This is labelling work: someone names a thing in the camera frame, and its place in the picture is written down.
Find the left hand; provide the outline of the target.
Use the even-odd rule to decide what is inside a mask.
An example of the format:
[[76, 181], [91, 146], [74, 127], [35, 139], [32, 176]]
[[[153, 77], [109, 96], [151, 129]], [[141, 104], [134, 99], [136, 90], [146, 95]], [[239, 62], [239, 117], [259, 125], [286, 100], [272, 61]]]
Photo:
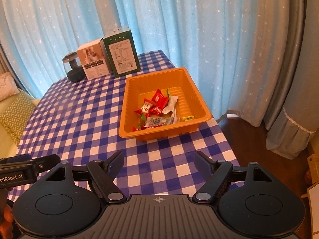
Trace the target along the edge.
[[0, 225], [1, 237], [3, 239], [12, 239], [13, 238], [13, 226], [12, 223], [14, 217], [12, 214], [12, 209], [9, 205], [6, 205], [3, 210], [3, 221]]

